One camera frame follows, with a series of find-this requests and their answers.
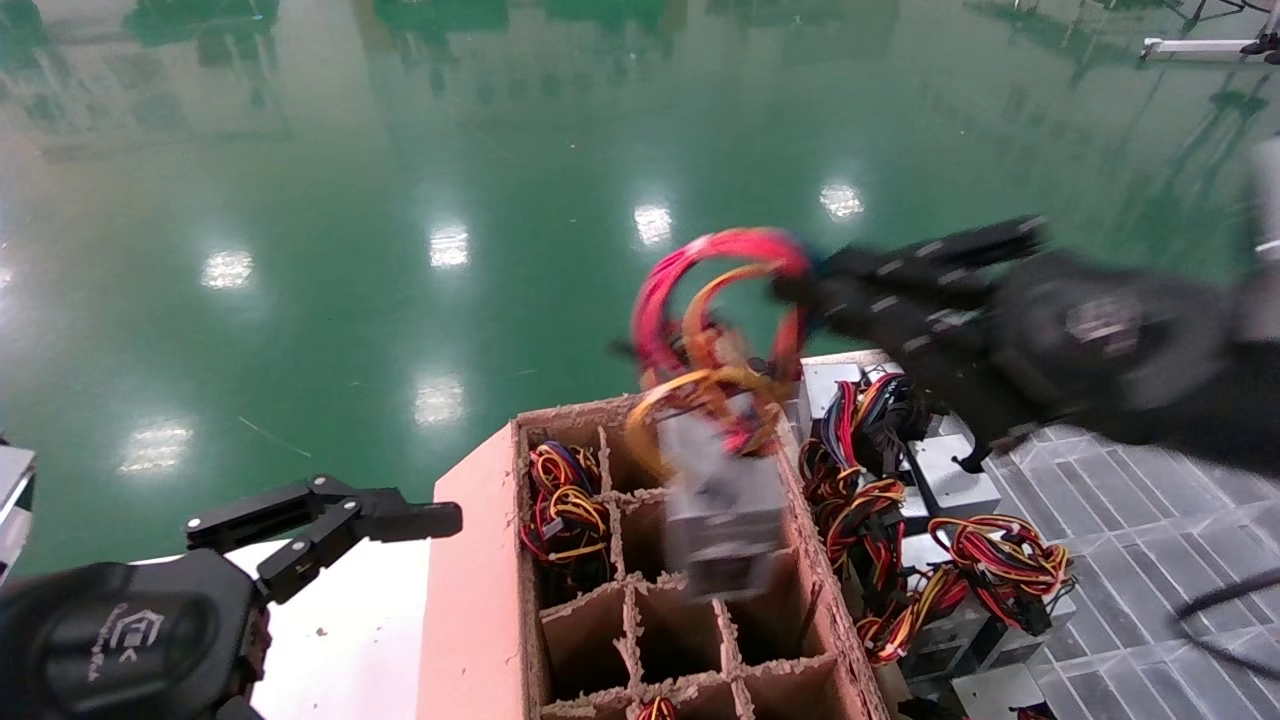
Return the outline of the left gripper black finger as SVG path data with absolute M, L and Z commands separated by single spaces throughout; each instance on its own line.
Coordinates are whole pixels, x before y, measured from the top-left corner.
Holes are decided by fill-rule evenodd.
M 356 489 L 312 477 L 191 518 L 186 542 L 188 550 L 229 553 L 292 533 L 257 566 L 265 600 L 284 603 L 362 541 L 448 538 L 462 528 L 456 502 L 411 503 L 397 488 Z

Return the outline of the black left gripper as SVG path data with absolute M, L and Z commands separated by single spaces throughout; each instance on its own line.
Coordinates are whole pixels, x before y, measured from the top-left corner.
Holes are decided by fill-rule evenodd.
M 256 582 L 209 550 L 8 582 L 1 715 L 262 720 L 268 623 Z

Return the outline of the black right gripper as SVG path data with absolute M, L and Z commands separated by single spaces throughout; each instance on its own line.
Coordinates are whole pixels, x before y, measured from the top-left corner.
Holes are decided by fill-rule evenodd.
M 1239 407 L 1242 352 L 1224 290 L 1064 251 L 1029 258 L 1044 224 L 1025 215 L 901 249 L 851 243 L 818 266 L 829 283 L 778 283 L 774 295 L 883 350 L 987 447 L 1018 447 L 1043 413 Z M 988 272 L 1018 260 L 989 295 Z M 979 327 L 906 295 L 946 304 L 989 295 L 989 352 Z

